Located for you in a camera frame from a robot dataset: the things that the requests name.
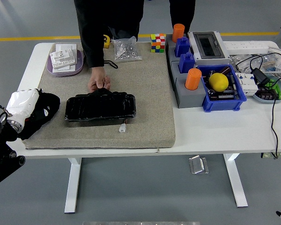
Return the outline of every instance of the orange cup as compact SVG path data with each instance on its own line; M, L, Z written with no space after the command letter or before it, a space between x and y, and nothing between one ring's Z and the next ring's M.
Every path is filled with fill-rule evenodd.
M178 38L182 38L183 35L184 35L184 29L185 29L185 26L183 24L180 24L180 23L176 23L174 25L174 28L173 28L173 36L172 36L172 41L174 43L177 42L177 39Z
M185 82L185 87L188 90L196 90L200 83L202 72L199 69L192 68L188 71L188 75Z

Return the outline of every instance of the black jacket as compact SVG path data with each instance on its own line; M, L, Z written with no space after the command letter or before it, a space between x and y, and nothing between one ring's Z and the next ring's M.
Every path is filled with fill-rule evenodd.
M140 24L144 0L74 0L82 47L89 67L104 66L104 27L133 29Z

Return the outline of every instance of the rubik's cube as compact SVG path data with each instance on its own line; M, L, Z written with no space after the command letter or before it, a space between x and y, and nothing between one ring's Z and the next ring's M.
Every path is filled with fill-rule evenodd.
M165 47L164 34L151 34L151 52L163 53Z

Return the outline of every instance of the yellow floor line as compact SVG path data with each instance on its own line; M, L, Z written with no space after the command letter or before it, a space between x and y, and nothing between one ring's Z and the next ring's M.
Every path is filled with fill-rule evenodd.
M221 36L266 36L278 35L279 32L245 32L245 33L221 33ZM139 34L139 38L149 38L150 34ZM80 39L80 36L53 36L53 37L0 37L0 41L35 41L35 40L64 40Z

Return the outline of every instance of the gray floor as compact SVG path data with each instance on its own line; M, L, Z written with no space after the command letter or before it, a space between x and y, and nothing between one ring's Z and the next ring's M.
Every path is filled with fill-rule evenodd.
M281 0L197 0L191 30L275 32ZM171 33L167 0L145 1L141 34ZM71 0L0 0L0 38L79 35ZM273 40L234 36L224 40ZM0 42L0 104L21 81L34 46ZM83 221L200 221L202 225L281 225L281 158L236 159L249 207L237 208L222 155L206 155L210 174L192 175L189 156L87 158L77 212L64 214L67 159L29 159L0 184L0 225L81 225Z

